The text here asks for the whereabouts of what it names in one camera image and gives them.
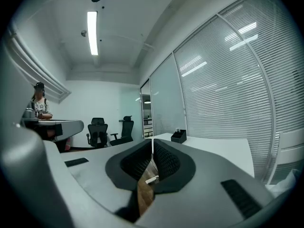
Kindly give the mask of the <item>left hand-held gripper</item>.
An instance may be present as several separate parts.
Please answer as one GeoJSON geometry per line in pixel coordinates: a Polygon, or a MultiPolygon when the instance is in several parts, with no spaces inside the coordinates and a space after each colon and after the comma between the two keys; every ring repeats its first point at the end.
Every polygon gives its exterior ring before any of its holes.
{"type": "MultiPolygon", "coordinates": [[[[22,119],[43,140],[59,142],[82,132],[81,120],[22,119]]],[[[72,228],[74,226],[62,195],[53,179],[45,146],[31,130],[0,127],[1,194],[6,213],[20,228],[72,228]]]]}

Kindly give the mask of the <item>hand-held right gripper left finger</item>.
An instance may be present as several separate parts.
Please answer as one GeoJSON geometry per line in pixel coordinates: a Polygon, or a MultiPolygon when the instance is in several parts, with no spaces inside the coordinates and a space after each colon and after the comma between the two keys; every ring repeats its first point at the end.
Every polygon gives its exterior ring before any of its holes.
{"type": "Polygon", "coordinates": [[[138,180],[152,156],[151,140],[72,153],[44,141],[52,180],[72,224],[143,224],[138,180]]]}

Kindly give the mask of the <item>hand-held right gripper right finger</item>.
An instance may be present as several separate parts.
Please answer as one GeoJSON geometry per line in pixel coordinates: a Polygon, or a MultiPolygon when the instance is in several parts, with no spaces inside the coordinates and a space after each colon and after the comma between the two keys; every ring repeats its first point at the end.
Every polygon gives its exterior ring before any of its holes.
{"type": "Polygon", "coordinates": [[[180,191],[156,194],[151,206],[136,221],[144,228],[226,228],[244,220],[221,183],[235,180],[261,207],[273,195],[258,180],[217,154],[183,144],[165,144],[189,155],[196,165],[191,181],[180,191]]]}

